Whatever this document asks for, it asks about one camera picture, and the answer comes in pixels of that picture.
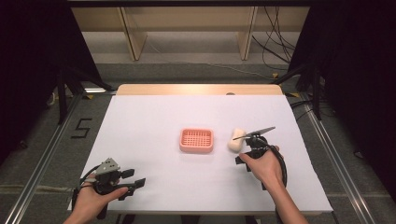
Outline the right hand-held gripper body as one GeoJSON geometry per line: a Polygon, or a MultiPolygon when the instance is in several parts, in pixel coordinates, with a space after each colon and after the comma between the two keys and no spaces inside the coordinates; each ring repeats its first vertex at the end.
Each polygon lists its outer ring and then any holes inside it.
{"type": "Polygon", "coordinates": [[[275,148],[271,146],[267,139],[263,136],[264,133],[273,130],[274,127],[267,128],[260,131],[255,131],[252,133],[247,133],[244,136],[235,137],[235,140],[244,140],[250,151],[244,152],[235,158],[236,164],[244,164],[246,170],[251,172],[252,169],[248,162],[243,159],[243,156],[249,157],[252,160],[258,161],[262,159],[268,152],[273,151],[275,148]]]}

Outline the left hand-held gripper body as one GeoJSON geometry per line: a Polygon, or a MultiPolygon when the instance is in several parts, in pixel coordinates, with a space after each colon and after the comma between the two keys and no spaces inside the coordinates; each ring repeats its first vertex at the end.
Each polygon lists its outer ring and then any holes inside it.
{"type": "MultiPolygon", "coordinates": [[[[121,189],[119,181],[120,179],[124,179],[120,177],[122,170],[112,158],[107,158],[94,171],[95,181],[93,182],[93,188],[98,194],[107,195],[116,189],[121,189]]],[[[126,197],[133,194],[134,190],[128,190],[119,197],[119,200],[123,201],[126,197]]]]}

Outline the cream soap bar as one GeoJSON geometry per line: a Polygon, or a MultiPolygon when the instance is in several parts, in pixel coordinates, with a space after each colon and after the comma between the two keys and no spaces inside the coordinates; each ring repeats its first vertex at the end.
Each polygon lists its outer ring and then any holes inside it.
{"type": "Polygon", "coordinates": [[[239,152],[243,147],[243,141],[246,134],[247,133],[244,130],[235,128],[233,130],[231,139],[227,143],[228,149],[230,149],[232,152],[239,152]]]}

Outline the pink soap dish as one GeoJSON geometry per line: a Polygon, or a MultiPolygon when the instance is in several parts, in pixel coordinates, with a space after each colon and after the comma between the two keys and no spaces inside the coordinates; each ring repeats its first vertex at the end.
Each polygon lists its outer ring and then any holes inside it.
{"type": "Polygon", "coordinates": [[[208,129],[183,129],[179,137],[179,149],[187,153],[210,153],[214,146],[214,135],[208,129]]]}

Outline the person's right hand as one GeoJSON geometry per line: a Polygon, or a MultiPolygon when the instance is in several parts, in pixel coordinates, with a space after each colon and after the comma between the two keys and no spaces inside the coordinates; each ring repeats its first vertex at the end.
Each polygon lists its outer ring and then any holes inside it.
{"type": "Polygon", "coordinates": [[[285,188],[281,166],[274,152],[269,150],[258,159],[252,159],[246,154],[240,154],[239,157],[270,193],[285,188]]]}

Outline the person's left hand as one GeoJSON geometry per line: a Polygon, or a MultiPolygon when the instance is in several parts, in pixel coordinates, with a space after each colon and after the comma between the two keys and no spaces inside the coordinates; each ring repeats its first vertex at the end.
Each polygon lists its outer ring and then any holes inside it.
{"type": "Polygon", "coordinates": [[[100,195],[94,190],[92,182],[84,181],[75,208],[63,224],[90,224],[108,203],[117,200],[127,191],[128,189],[123,187],[100,195]]]}

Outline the white table sheet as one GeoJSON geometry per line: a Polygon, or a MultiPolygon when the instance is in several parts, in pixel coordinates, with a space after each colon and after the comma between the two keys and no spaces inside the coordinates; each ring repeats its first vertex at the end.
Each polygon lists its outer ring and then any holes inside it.
{"type": "Polygon", "coordinates": [[[233,130],[274,127],[265,138],[280,148],[287,189],[306,213],[331,211],[290,105],[283,95],[114,96],[85,167],[107,158],[134,169],[145,186],[112,212],[135,214],[259,215],[275,205],[262,185],[227,147],[233,130]],[[179,149],[183,129],[213,132],[210,153],[179,149]]]}

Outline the black tripod stand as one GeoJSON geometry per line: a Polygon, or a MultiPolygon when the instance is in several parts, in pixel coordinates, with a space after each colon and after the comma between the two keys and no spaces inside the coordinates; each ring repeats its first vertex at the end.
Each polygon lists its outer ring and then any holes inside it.
{"type": "Polygon", "coordinates": [[[298,65],[297,67],[289,70],[285,75],[273,81],[273,84],[279,85],[297,75],[300,76],[297,84],[295,85],[297,91],[307,91],[309,88],[312,89],[313,112],[317,119],[321,120],[319,110],[320,72],[315,65],[313,65],[312,63],[304,63],[298,65]]]}
{"type": "Polygon", "coordinates": [[[105,91],[115,91],[116,88],[106,84],[100,77],[87,74],[80,69],[71,66],[65,66],[60,69],[57,75],[57,91],[59,96],[59,124],[62,124],[67,117],[68,107],[66,102],[66,88],[74,94],[81,95],[85,92],[81,82],[88,81],[92,84],[104,89],[105,91]]]}

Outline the wooden table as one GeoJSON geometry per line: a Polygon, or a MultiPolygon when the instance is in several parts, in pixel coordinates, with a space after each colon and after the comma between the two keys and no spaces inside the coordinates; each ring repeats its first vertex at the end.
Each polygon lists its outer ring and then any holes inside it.
{"type": "Polygon", "coordinates": [[[117,95],[282,95],[274,84],[122,84],[117,95]]]}

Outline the black curtain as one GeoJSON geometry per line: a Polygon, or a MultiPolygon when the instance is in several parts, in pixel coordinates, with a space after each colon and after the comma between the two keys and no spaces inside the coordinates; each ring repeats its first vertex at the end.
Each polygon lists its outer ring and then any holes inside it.
{"type": "Polygon", "coordinates": [[[290,68],[303,63],[396,202],[396,0],[314,0],[290,68]]]}
{"type": "Polygon", "coordinates": [[[0,164],[32,129],[60,73],[101,78],[67,0],[0,0],[0,164]]]}

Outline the beige wooden furniture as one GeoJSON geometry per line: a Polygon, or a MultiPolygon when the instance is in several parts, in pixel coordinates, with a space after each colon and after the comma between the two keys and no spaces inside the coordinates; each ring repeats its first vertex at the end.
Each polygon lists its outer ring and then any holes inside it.
{"type": "Polygon", "coordinates": [[[73,7],[83,32],[122,32],[130,58],[137,61],[149,32],[234,32],[240,57],[248,58],[252,35],[300,32],[308,7],[73,7]]]}

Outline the aluminium floor rail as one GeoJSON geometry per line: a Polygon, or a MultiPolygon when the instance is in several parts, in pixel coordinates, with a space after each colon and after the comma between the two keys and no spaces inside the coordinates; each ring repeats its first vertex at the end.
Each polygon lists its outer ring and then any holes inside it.
{"type": "Polygon", "coordinates": [[[314,107],[306,105],[305,110],[361,224],[376,224],[367,202],[353,181],[322,121],[317,119],[314,107]]]}
{"type": "Polygon", "coordinates": [[[40,160],[38,161],[35,169],[31,173],[30,178],[27,183],[21,189],[21,193],[18,197],[18,200],[12,206],[5,224],[20,224],[30,202],[32,201],[36,188],[43,178],[44,173],[47,171],[48,166],[59,146],[64,132],[69,124],[69,121],[77,108],[79,102],[82,99],[81,93],[76,93],[72,100],[70,101],[70,105],[66,108],[66,115],[63,121],[56,126],[56,129],[51,136],[40,160]]]}

